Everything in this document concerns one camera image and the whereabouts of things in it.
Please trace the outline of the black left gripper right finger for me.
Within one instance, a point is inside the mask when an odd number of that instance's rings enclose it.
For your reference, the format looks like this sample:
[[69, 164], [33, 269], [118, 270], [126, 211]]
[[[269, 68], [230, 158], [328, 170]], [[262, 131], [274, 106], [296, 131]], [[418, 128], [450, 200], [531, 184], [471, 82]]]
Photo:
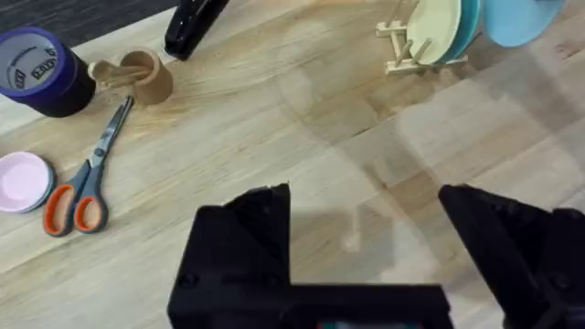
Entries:
[[468, 185], [438, 198], [504, 314], [505, 328], [584, 329], [584, 214]]

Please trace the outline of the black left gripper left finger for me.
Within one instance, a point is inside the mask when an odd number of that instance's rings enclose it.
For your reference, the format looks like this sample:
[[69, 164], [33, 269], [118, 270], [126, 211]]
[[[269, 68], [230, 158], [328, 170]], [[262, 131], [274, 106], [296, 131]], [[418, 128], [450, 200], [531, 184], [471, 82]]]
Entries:
[[229, 288], [287, 286], [291, 191], [252, 188], [224, 205], [202, 206], [191, 227], [167, 316], [174, 328], [274, 328], [253, 301]]

